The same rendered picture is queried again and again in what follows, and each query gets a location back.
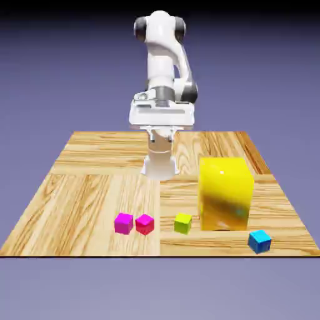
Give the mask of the large yellow box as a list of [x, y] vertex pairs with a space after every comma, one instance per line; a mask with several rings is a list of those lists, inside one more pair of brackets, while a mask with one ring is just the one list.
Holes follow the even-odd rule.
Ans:
[[248, 226], [254, 178], [242, 157], [202, 157], [198, 214], [203, 231], [244, 231]]

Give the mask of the small magenta cube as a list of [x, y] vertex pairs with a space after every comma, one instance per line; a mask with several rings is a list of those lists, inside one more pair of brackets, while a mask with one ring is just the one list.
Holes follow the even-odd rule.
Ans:
[[128, 235], [133, 228], [133, 215], [120, 212], [114, 220], [114, 231]]

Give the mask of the small red cube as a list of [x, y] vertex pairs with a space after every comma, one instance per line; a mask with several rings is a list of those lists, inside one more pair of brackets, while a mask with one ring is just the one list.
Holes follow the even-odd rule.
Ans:
[[154, 218], [147, 214], [142, 214], [136, 218], [135, 223], [136, 231], [142, 235], [146, 236], [154, 230]]

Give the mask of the small lime green cube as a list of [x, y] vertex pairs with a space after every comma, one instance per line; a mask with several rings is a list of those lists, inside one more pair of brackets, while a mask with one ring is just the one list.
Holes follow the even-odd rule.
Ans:
[[191, 228], [192, 216], [190, 214], [178, 213], [174, 220], [174, 231], [188, 234]]

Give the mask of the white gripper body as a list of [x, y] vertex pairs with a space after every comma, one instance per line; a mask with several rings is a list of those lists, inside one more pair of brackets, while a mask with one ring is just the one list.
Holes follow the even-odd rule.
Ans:
[[194, 104], [169, 101], [169, 106], [156, 106], [155, 100], [131, 102], [129, 123], [135, 127], [192, 127], [195, 122]]

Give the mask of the small blue cube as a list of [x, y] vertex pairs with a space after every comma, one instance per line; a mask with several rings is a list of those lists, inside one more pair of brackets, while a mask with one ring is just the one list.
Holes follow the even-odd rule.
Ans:
[[270, 250], [271, 237], [263, 230], [249, 233], [247, 245], [256, 253], [261, 254]]

